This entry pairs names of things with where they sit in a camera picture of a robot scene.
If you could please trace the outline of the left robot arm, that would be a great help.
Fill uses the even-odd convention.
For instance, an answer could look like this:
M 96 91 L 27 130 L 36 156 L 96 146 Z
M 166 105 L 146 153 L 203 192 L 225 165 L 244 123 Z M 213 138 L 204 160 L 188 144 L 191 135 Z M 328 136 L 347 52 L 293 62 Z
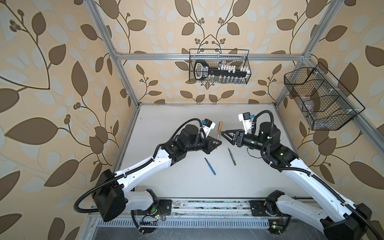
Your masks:
M 134 191 L 141 182 L 183 160 L 188 152 L 210 154 L 222 142 L 209 135 L 215 123 L 205 119 L 190 119 L 173 133 L 170 139 L 157 145 L 154 153 L 143 161 L 115 173 L 104 171 L 97 185 L 81 195 L 74 203 L 77 213 L 99 213 L 104 222 L 126 211 L 150 211 L 157 207 L 158 197 L 147 189 Z

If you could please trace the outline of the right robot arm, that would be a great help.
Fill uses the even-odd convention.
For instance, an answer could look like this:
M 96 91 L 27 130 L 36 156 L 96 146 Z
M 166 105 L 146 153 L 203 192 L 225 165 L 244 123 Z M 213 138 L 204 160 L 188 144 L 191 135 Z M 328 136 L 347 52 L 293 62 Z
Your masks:
M 321 231 L 329 240 L 360 240 L 367 231 L 376 239 L 383 237 L 371 224 L 372 211 L 365 204 L 356 205 L 315 174 L 290 148 L 281 144 L 281 131 L 274 115 L 264 110 L 257 115 L 240 114 L 243 129 L 222 131 L 231 145 L 258 150 L 261 159 L 302 187 L 318 204 L 315 208 L 274 191 L 266 198 L 267 213 L 297 218 Z

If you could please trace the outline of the brown pen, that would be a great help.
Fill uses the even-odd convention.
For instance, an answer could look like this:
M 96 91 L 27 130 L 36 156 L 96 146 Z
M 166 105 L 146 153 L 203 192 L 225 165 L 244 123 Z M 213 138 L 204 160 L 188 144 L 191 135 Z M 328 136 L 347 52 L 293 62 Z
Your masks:
M 221 132 L 222 132 L 222 127 L 223 127 L 223 121 L 220 121 L 219 124 L 218 124 L 217 140 L 220 139 Z

